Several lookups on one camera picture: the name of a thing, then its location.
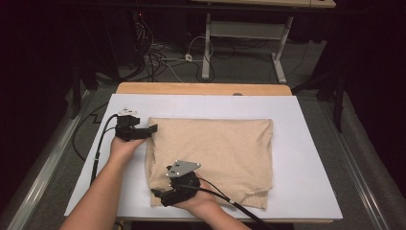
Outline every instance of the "metal stand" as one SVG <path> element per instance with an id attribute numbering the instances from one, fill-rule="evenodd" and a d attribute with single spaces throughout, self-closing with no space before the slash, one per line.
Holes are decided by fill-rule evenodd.
<path id="1" fill-rule="evenodd" d="M 212 21 L 211 14 L 207 13 L 206 18 L 206 41 L 203 57 L 202 79 L 207 80 L 210 76 L 210 37 L 228 36 L 228 37 L 250 37 L 259 39 L 279 40 L 280 45 L 277 53 L 272 53 L 272 61 L 279 83 L 286 83 L 281 64 L 281 56 L 289 35 L 293 17 L 287 18 L 285 24 L 261 24 L 261 23 L 243 23 L 229 21 Z"/>
<path id="2" fill-rule="evenodd" d="M 317 93 L 317 99 L 319 101 L 326 101 L 331 98 L 332 94 L 335 91 L 335 103 L 333 111 L 333 122 L 339 132 L 342 132 L 341 129 L 341 114 L 343 110 L 343 97 L 344 97 L 344 82 L 345 75 L 338 73 L 326 73 L 320 78 L 308 81 L 304 84 L 298 85 L 292 88 L 292 94 L 295 95 L 300 91 L 323 84 Z"/>
<path id="3" fill-rule="evenodd" d="M 80 78 L 79 78 L 79 65 L 74 63 L 72 68 L 72 97 L 73 97 L 73 112 L 71 119 L 75 119 L 80 111 Z"/>

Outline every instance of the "electrical outlet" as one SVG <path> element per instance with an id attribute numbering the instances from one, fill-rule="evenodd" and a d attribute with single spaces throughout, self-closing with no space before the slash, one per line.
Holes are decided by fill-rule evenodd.
<path id="1" fill-rule="evenodd" d="M 186 61 L 193 61 L 192 56 L 190 54 L 185 54 Z"/>

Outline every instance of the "forearm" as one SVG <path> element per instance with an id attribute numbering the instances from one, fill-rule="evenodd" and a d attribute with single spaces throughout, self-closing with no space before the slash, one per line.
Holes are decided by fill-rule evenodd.
<path id="1" fill-rule="evenodd" d="M 207 224 L 209 224 L 214 230 L 250 229 L 236 218 L 233 218 L 232 216 L 224 212 L 221 208 L 209 212 L 207 216 L 202 217 L 202 220 L 204 220 Z"/>
<path id="2" fill-rule="evenodd" d="M 124 168 L 107 163 L 61 229 L 111 229 L 117 216 Z"/>

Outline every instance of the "dark background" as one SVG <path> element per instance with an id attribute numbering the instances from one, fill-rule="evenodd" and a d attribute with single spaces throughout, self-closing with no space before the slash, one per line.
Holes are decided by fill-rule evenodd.
<path id="1" fill-rule="evenodd" d="M 404 1 L 388 0 L 385 7 L 377 9 L 373 7 L 376 2 L 379 1 L 337 1 L 337 9 L 367 9 L 372 10 L 371 15 L 298 17 L 290 38 L 304 42 L 328 39 L 313 78 L 328 71 L 346 76 L 346 91 L 355 111 L 378 155 L 406 196 L 402 179 L 406 164 L 406 6 Z M 125 52 L 127 46 L 135 44 L 131 34 L 125 31 L 131 25 L 122 11 L 114 11 L 117 16 L 108 19 L 101 12 L 89 11 L 79 17 L 77 11 L 50 7 L 44 0 L 2 1 L 1 4 L 0 207 L 3 211 L 69 106 L 64 96 L 72 83 L 74 63 L 90 70 L 86 73 L 97 70 L 114 76 L 118 65 L 137 65 L 138 58 L 132 59 L 136 53 Z M 183 16 L 191 21 L 176 23 Z M 155 12 L 146 19 L 154 22 L 157 33 L 184 43 L 187 38 L 182 35 L 186 30 L 199 33 L 201 28 L 192 23 L 204 22 L 202 16 L 184 12 L 172 17 L 168 12 Z M 108 25 L 103 24 L 106 18 Z M 167 19 L 170 24 L 166 26 L 158 23 Z M 106 25 L 117 30 L 106 30 Z M 112 37 L 121 35 L 117 38 L 123 39 L 121 45 L 106 46 L 106 33 Z M 94 75 L 82 78 L 87 86 L 94 86 Z"/>

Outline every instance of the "folded shirt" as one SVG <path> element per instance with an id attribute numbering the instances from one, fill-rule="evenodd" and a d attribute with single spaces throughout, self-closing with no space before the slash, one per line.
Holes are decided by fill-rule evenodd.
<path id="1" fill-rule="evenodd" d="M 170 190 L 167 166 L 175 160 L 189 161 L 199 163 L 196 172 L 230 199 L 267 208 L 272 188 L 272 120 L 149 118 L 148 124 L 158 124 L 158 131 L 147 140 L 150 189 Z M 151 194 L 151 206 L 157 205 L 160 199 Z"/>

